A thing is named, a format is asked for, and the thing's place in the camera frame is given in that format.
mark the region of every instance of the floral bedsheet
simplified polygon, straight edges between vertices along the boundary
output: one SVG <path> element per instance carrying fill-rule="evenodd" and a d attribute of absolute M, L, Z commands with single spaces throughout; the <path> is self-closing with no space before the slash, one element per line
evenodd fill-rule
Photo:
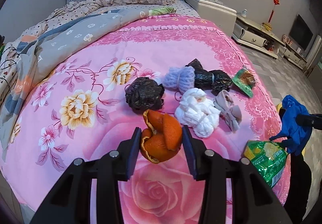
<path fill-rule="evenodd" d="M 249 139 L 267 140 L 280 131 L 276 109 L 251 62 L 216 25 L 175 14 L 149 17 L 72 55 L 29 94 L 12 133 L 6 163 L 0 162 L 19 202 L 37 210 L 75 158 L 98 159 L 130 138 L 135 127 L 144 129 L 142 116 L 125 102 L 125 87 L 137 77 L 162 82 L 170 66 L 184 66 L 194 58 L 206 70 L 220 69 L 230 76 L 246 66 L 256 79 L 252 99 L 235 88 L 230 92 L 243 113 L 240 129 L 232 133 L 220 120 L 214 133 L 204 139 L 207 148 L 239 160 Z M 180 96 L 166 90 L 161 111 L 173 114 Z M 273 188 L 281 203 L 286 201 L 289 178 L 288 159 Z M 124 222 L 197 223 L 203 189 L 204 182 L 195 182 L 189 174 L 183 149 L 160 164 L 139 154 L 134 175 L 119 183 Z M 95 185 L 92 191 L 91 222 L 95 223 Z M 231 218 L 231 185 L 227 181 L 226 223 Z"/>

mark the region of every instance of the black plastic bag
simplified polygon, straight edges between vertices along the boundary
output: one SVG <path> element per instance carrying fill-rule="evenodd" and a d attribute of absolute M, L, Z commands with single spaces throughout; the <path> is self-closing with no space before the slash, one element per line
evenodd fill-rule
<path fill-rule="evenodd" d="M 164 87 L 148 77 L 139 77 L 125 89 L 125 99 L 134 110 L 159 110 L 162 108 Z"/>
<path fill-rule="evenodd" d="M 206 71 L 198 59 L 194 59 L 186 66 L 194 68 L 194 86 L 196 88 L 212 90 L 214 95 L 218 95 L 222 90 L 229 91 L 232 80 L 224 71 Z"/>
<path fill-rule="evenodd" d="M 214 75 L 214 82 L 212 84 L 211 91 L 213 95 L 217 96 L 222 90 L 230 90 L 232 80 L 227 73 L 225 73 L 222 70 L 212 70 L 209 72 L 211 72 Z"/>
<path fill-rule="evenodd" d="M 186 66 L 194 68 L 194 87 L 202 90 L 210 90 L 213 84 L 213 74 L 202 68 L 200 61 L 194 59 Z"/>

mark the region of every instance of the television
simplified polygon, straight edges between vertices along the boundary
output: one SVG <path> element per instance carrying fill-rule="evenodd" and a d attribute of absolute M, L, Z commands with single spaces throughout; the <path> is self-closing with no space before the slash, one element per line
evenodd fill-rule
<path fill-rule="evenodd" d="M 311 32 L 311 30 L 300 15 L 298 15 L 296 20 L 294 21 L 289 35 L 304 50 L 306 50 L 313 37 L 313 33 Z"/>

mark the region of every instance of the gray blanket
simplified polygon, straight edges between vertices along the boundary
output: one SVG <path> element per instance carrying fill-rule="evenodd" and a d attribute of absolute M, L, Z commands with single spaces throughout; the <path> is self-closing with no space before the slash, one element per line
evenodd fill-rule
<path fill-rule="evenodd" d="M 37 40 L 18 47 L 18 79 L 6 96 L 0 110 L 0 141 L 5 161 L 12 130 L 29 92 L 51 71 L 72 54 L 101 38 L 103 35 L 149 15 L 175 12 L 171 7 L 158 10 L 112 10 L 107 13 L 85 16 L 44 33 Z M 76 36 L 69 36 L 73 30 Z"/>

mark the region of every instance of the green chip bag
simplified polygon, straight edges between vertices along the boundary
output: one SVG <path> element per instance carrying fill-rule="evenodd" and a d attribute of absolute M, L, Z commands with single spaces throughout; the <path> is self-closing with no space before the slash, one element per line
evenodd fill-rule
<path fill-rule="evenodd" d="M 273 187 L 282 176 L 287 153 L 277 142 L 248 141 L 244 156 L 252 162 L 268 185 Z"/>

